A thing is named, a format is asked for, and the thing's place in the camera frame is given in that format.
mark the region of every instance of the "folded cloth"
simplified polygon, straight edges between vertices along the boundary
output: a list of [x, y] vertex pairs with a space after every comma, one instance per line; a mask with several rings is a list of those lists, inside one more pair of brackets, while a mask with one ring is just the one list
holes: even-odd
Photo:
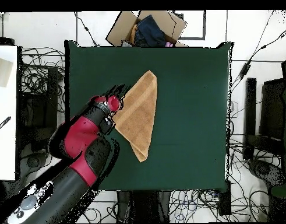
[[130, 34], [130, 43], [132, 43], [133, 45], [135, 44], [135, 35], [136, 35], [136, 30], [137, 30], [137, 24], [135, 24], [131, 30], [131, 34]]
[[138, 47], [165, 47], [164, 32], [157, 26], [152, 15], [137, 24], [135, 44]]
[[147, 71], [127, 92], [123, 108], [114, 116], [115, 129], [128, 140], [136, 157], [148, 157], [157, 98], [157, 78]]

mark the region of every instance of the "tangled wires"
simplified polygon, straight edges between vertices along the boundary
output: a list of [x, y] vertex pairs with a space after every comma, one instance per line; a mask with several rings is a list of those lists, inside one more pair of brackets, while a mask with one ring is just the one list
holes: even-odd
[[[40, 54], [38, 50], [40, 49], [50, 49], [52, 51], [45, 52]], [[64, 85], [57, 83], [57, 89], [53, 88], [52, 86], [48, 87], [48, 68], [56, 68], [58, 70], [57, 80], [58, 82], [63, 81], [64, 79], [64, 53], [55, 50], [53, 48], [27, 48], [23, 49], [22, 53], [23, 59], [27, 60], [31, 58], [29, 63], [23, 63], [23, 71], [22, 71], [22, 93], [31, 93], [35, 95], [43, 95], [46, 97], [47, 101], [50, 105], [57, 110], [59, 113], [64, 113], [65, 110], [63, 109], [65, 103], [65, 94], [64, 94]], [[51, 62], [46, 61], [47, 57], [60, 57], [58, 62]], [[54, 106], [50, 98], [47, 95], [47, 90], [51, 90], [59, 97], [60, 103], [59, 109], [57, 106]]]

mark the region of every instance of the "black cable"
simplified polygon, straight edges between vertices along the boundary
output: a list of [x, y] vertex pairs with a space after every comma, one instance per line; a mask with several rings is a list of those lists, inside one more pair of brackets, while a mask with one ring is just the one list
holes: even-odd
[[[280, 38], [283, 38], [285, 35], [286, 35], [286, 30], [284, 30], [284, 31], [279, 35], [279, 37], [278, 37], [277, 39], [275, 39], [274, 41], [272, 41], [272, 42], [270, 42], [270, 43], [268, 43], [268, 44], [266, 44], [266, 45], [263, 45], [263, 46], [262, 46], [260, 49], [258, 49], [257, 51], [255, 50], [255, 52], [252, 54], [252, 56], [249, 58], [249, 60], [248, 60], [247, 63], [245, 64], [245, 65], [247, 65], [246, 67], [248, 67], [248, 66], [250, 65], [250, 63], [251, 63], [251, 61], [252, 61], [252, 58], [253, 58], [260, 50], [265, 49], [267, 46], [273, 44], [274, 42], [276, 42], [276, 41], [279, 40]], [[248, 69], [247, 69], [246, 71], [242, 71], [242, 70], [241, 70], [240, 74], [241, 74], [242, 76], [240, 77], [240, 81], [239, 81], [239, 82], [235, 85], [235, 87], [232, 89], [232, 92], [233, 92], [234, 89], [240, 84], [240, 82], [241, 82], [241, 80], [243, 79], [243, 77], [247, 74]]]
[[[31, 56], [33, 57], [32, 61], [29, 63], [29, 64], [25, 64], [23, 65], [23, 76], [22, 76], [22, 92], [23, 93], [26, 93], [26, 92], [30, 92], [30, 93], [33, 93], [33, 94], [41, 94], [41, 95], [45, 95], [47, 101], [49, 102], [49, 104], [57, 110], [57, 112], [59, 113], [64, 113], [65, 110], [63, 109], [63, 104], [64, 104], [64, 101], [63, 100], [63, 96], [61, 98], [61, 95], [63, 95], [63, 88], [62, 86], [60, 86], [59, 84], [57, 84], [57, 92], [51, 87], [50, 89], [52, 91], [54, 91], [57, 96], [60, 98], [60, 102], [61, 103], [58, 103], [57, 102], [57, 105], [60, 106], [60, 109], [58, 110], [58, 108], [51, 103], [49, 97], [46, 95], [46, 92], [47, 92], [47, 83], [48, 83], [48, 80], [47, 80], [47, 76], [48, 76], [48, 72], [47, 72], [47, 64], [48, 63], [52, 63], [54, 64], [54, 68], [57, 68], [58, 71], [59, 71], [59, 75], [61, 73], [64, 73], [64, 68], [63, 68], [63, 58], [62, 56], [60, 56], [61, 60], [58, 61], [57, 63], [54, 63], [54, 62], [46, 62], [44, 65], [42, 65], [42, 59], [41, 57], [42, 56], [46, 56], [46, 55], [49, 55], [51, 53], [58, 53], [59, 55], [61, 55], [62, 52], [56, 50], [56, 49], [53, 49], [53, 48], [49, 48], [49, 49], [52, 49], [52, 51], [49, 51], [49, 52], [46, 52], [44, 54], [41, 54], [39, 55], [39, 52], [38, 52], [38, 49], [39, 48], [29, 48], [29, 49], [26, 49], [24, 50], [25, 51], [32, 51], [34, 50], [37, 54], [34, 54], [34, 55], [28, 55], [28, 56]], [[33, 67], [32, 63], [34, 64], [34, 66], [36, 66], [35, 64], [35, 61], [38, 60], [38, 63], [39, 63], [39, 67]]]
[[262, 191], [262, 190], [254, 191], [254, 192], [252, 192], [252, 193], [249, 195], [249, 208], [250, 208], [250, 212], [251, 212], [253, 218], [255, 219], [255, 221], [256, 221], [256, 222], [259, 222], [259, 221], [255, 218], [255, 216], [254, 216], [254, 214], [253, 214], [253, 209], [252, 209], [252, 205], [253, 205], [253, 204], [251, 203], [252, 195], [255, 194], [255, 193], [265, 193], [267, 196], [269, 196], [269, 195], [268, 195], [267, 192]]
[[86, 27], [86, 25], [84, 24], [83, 20], [76, 15], [76, 12], [74, 12], [74, 14], [75, 14], [75, 18], [76, 18], [76, 19], [79, 19], [79, 20], [82, 22], [85, 31], [87, 31], [87, 32], [89, 33], [89, 35], [90, 35], [90, 37], [91, 37], [91, 39], [92, 39], [92, 41], [93, 41], [93, 44], [94, 44], [95, 46], [99, 46], [99, 45], [97, 45], [96, 42], [93, 40], [93, 37], [92, 37], [92, 35], [91, 35], [91, 33], [90, 33], [88, 27]]

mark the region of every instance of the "power cord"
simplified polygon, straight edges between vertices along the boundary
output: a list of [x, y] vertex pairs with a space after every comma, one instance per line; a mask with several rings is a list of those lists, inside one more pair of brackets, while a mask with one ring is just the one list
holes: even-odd
[[247, 61], [247, 63], [244, 64], [244, 66], [242, 67], [242, 69], [241, 69], [239, 75], [237, 76], [237, 78], [236, 78], [236, 80], [235, 80], [235, 82], [236, 82], [238, 79], [240, 79], [240, 81], [235, 85], [235, 87], [232, 89], [232, 91], [234, 91], [234, 89], [239, 85], [239, 83], [241, 82], [241, 80], [243, 79], [243, 77], [248, 73], [248, 70], [250, 69], [250, 63], [251, 63], [251, 61], [252, 61], [252, 58], [253, 58], [260, 50], [265, 49], [267, 46], [273, 44], [273, 43], [276, 42], [278, 39], [283, 38], [283, 37], [286, 35], [286, 30], [284, 30], [284, 31], [279, 35], [279, 37], [278, 37], [277, 39], [275, 39], [274, 41], [272, 41], [272, 42], [270, 42], [270, 43], [268, 43], [268, 44], [266, 44], [266, 45], [263, 45], [260, 49], [257, 50], [257, 48], [258, 48], [258, 46], [259, 46], [259, 44], [260, 44], [260, 41], [261, 41], [261, 39], [262, 39], [262, 36], [263, 36], [263, 34], [264, 34], [264, 32], [265, 32], [265, 29], [266, 29], [266, 27], [267, 27], [267, 25], [268, 25], [268, 22], [269, 22], [269, 20], [270, 20], [270, 18], [271, 18], [271, 15], [270, 15], [270, 17], [269, 17], [269, 19], [268, 19], [268, 21], [267, 21], [267, 23], [266, 23], [266, 25], [265, 25], [265, 28], [264, 28], [264, 30], [263, 30], [263, 33], [262, 33], [262, 35], [261, 35], [261, 38], [260, 38], [260, 40], [259, 40], [259, 43], [258, 43], [258, 45], [257, 45], [257, 47], [256, 47], [256, 49], [255, 49], [255, 51], [254, 51], [254, 53], [253, 53], [252, 56], [249, 58], [249, 60]]
[[89, 35], [90, 35], [90, 37], [91, 37], [91, 39], [92, 39], [93, 44], [94, 44], [96, 47], [99, 47], [100, 45], [98, 45], [98, 44], [94, 41], [94, 39], [93, 39], [93, 37], [92, 37], [92, 35], [91, 35], [91, 33], [90, 33], [88, 27], [86, 27], [86, 25], [84, 24], [83, 20], [76, 15], [76, 12], [74, 12], [74, 14], [75, 14], [75, 18], [76, 18], [76, 19], [79, 19], [79, 20], [81, 21], [82, 25], [84, 26], [85, 31], [87, 31], [87, 32], [89, 33]]

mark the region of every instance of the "pink object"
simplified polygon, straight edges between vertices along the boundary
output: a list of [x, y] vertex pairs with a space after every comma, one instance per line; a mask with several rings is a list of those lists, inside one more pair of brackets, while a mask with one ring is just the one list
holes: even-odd
[[173, 43], [170, 43], [170, 42], [167, 42], [166, 44], [165, 44], [165, 47], [172, 47], [173, 46]]

